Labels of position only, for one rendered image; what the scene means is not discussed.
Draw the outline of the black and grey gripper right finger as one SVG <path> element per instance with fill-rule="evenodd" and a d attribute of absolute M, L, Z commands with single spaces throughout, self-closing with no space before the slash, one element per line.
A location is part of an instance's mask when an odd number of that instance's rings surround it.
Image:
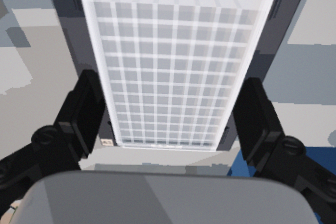
<path fill-rule="evenodd" d="M 299 139 L 285 135 L 260 78 L 244 81 L 233 117 L 243 159 L 256 169 L 253 177 L 294 187 L 323 224 L 336 224 L 336 175 L 308 157 Z"/>

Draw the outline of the grey flat mat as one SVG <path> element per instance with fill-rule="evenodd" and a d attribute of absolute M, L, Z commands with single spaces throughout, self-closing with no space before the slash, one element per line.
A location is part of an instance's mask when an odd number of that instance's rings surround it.
<path fill-rule="evenodd" d="M 53 125 L 78 77 L 53 0 L 1 0 L 0 160 Z M 305 147 L 336 147 L 336 0 L 301 0 L 263 81 L 285 135 Z M 95 164 L 197 166 L 227 175 L 240 144 L 200 152 L 103 146 L 97 136 L 82 170 Z"/>

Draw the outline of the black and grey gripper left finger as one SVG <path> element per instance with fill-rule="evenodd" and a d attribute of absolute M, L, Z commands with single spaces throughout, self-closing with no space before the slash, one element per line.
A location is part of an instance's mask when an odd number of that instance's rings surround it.
<path fill-rule="evenodd" d="M 30 144 L 0 160 L 0 220 L 40 179 L 82 170 L 78 162 L 92 154 L 104 111 L 98 73 L 84 69 L 53 125 L 37 129 Z"/>

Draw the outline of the blue open-top box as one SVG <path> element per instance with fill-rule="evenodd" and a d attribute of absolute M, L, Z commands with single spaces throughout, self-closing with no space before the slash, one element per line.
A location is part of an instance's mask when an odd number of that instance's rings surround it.
<path fill-rule="evenodd" d="M 306 147 L 306 150 L 308 157 L 336 175 L 336 147 Z M 253 177 L 255 172 L 254 166 L 247 166 L 240 149 L 227 176 Z"/>

